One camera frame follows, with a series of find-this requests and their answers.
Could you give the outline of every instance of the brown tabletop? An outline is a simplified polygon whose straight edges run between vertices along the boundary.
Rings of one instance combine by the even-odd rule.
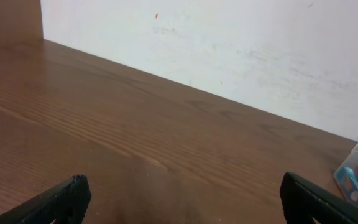
[[[354,145],[46,40],[0,48],[0,214],[85,174],[84,223],[285,223],[284,173],[340,195]]]

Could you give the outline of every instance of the white wall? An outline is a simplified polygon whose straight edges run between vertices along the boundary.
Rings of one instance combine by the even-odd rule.
[[[41,3],[47,40],[358,136],[358,0]]]

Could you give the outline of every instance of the wooden panel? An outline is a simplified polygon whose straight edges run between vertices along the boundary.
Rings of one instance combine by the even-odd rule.
[[[42,39],[39,0],[0,0],[0,46]]]
[[[354,145],[46,40],[0,49],[0,214],[85,174],[84,223],[284,223],[284,173],[340,195]]]

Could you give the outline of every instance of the black object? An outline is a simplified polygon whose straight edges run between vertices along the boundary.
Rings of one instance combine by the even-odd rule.
[[[0,215],[0,224],[79,224],[91,192],[85,175],[75,175]]]
[[[280,188],[288,224],[358,224],[358,208],[294,173],[286,173]]]

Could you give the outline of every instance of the wood grain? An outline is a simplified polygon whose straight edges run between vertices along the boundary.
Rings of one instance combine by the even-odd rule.
[[[0,48],[0,214],[85,174],[84,223],[284,223],[284,173],[340,195],[354,145],[46,40]]]
[[[40,0],[0,0],[0,46],[42,38]]]

